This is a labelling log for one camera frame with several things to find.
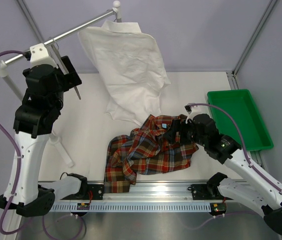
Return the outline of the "plaid flannel shirt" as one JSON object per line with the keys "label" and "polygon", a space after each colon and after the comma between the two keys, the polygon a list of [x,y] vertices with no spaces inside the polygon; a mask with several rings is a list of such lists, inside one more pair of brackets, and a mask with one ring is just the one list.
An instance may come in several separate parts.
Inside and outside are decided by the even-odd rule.
{"label": "plaid flannel shirt", "polygon": [[119,135],[110,141],[104,173],[105,193],[129,192],[138,175],[166,174],[190,167],[198,146],[180,144],[179,136],[170,144],[163,137],[174,120],[184,122],[186,116],[150,115],[129,135]]}

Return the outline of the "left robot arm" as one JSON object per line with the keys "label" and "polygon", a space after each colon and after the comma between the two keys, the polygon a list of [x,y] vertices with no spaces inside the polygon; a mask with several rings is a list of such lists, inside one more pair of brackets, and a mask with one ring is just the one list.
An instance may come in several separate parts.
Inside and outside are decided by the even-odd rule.
{"label": "left robot arm", "polygon": [[76,173],[54,182],[38,183],[43,151],[63,108],[63,94],[82,83],[69,57],[61,57],[61,61],[67,74],[48,63],[22,73],[27,89],[13,123],[18,150],[7,189],[0,195],[0,208],[15,210],[26,218],[46,215],[54,201],[68,196],[81,200],[88,194],[87,178]]}

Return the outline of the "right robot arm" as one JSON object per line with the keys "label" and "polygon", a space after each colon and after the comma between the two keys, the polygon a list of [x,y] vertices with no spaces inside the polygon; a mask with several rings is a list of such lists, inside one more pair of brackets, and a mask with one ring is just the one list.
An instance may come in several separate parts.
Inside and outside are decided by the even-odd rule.
{"label": "right robot arm", "polygon": [[164,138],[169,143],[180,135],[180,144],[196,143],[209,157],[235,171],[250,186],[234,182],[223,173],[216,173],[207,182],[211,198],[220,196],[235,200],[259,214],[277,234],[282,235],[282,183],[259,166],[246,150],[228,135],[219,133],[207,114],[193,119],[173,120]]}

